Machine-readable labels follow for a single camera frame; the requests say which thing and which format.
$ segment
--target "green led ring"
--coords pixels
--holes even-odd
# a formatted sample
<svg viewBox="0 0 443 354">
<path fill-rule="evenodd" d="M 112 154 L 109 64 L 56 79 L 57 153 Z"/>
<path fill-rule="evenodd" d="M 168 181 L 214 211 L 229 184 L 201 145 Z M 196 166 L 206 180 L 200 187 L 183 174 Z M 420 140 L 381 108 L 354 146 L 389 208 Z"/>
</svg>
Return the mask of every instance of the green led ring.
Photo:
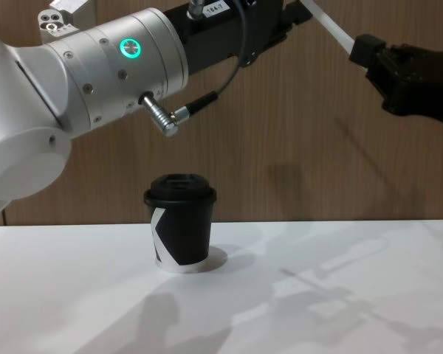
<svg viewBox="0 0 443 354">
<path fill-rule="evenodd" d="M 136 49 L 136 52 L 135 53 L 128 52 L 128 48 L 127 48 L 128 46 Z M 134 40 L 133 38 L 127 38 L 127 39 L 123 39 L 121 41 L 120 51 L 121 51 L 121 54 L 125 55 L 127 58 L 136 59 L 141 55 L 142 48 L 141 48 L 141 44 L 138 41 Z"/>
</svg>

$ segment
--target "black paper cup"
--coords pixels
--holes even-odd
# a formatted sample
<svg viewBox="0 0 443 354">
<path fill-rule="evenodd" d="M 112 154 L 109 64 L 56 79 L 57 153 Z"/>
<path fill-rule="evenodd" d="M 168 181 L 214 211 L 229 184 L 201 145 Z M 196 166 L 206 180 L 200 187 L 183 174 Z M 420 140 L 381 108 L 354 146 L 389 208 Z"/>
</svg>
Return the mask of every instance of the black paper cup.
<svg viewBox="0 0 443 354">
<path fill-rule="evenodd" d="M 198 175 L 158 178 L 145 193 L 157 265 L 171 273 L 203 271 L 216 191 Z"/>
</svg>

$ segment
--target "white rod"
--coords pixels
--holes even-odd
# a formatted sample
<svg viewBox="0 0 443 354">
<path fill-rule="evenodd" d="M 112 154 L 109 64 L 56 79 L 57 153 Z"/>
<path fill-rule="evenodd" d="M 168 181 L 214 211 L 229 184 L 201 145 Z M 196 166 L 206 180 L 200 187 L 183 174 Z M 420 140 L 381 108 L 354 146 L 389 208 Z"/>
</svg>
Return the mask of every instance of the white rod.
<svg viewBox="0 0 443 354">
<path fill-rule="evenodd" d="M 300 0 L 301 3 L 312 13 L 312 15 L 330 32 L 333 37 L 341 44 L 348 54 L 351 54 L 354 45 L 354 39 L 348 33 L 343 31 L 314 0 Z"/>
</svg>

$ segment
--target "label sticker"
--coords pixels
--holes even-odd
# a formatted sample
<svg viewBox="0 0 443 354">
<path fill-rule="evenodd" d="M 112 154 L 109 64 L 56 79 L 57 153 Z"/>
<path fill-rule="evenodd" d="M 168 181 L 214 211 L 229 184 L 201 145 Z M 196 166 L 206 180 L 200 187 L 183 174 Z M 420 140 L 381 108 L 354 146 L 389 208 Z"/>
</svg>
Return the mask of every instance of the label sticker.
<svg viewBox="0 0 443 354">
<path fill-rule="evenodd" d="M 224 13 L 229 10 L 230 7 L 227 5 L 224 0 L 215 1 L 213 4 L 207 5 L 204 7 L 204 15 L 205 17 L 212 17 L 218 15 L 219 13 Z"/>
</svg>

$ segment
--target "white table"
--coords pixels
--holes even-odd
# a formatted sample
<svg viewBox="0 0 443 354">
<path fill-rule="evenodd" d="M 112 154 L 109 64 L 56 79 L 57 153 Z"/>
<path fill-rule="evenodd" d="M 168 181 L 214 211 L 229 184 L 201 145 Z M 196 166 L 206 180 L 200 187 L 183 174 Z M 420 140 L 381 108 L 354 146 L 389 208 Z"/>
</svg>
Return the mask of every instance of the white table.
<svg viewBox="0 0 443 354">
<path fill-rule="evenodd" d="M 0 228 L 0 354 L 443 354 L 443 221 L 212 239 L 214 270 L 173 275 L 147 225 Z"/>
</svg>

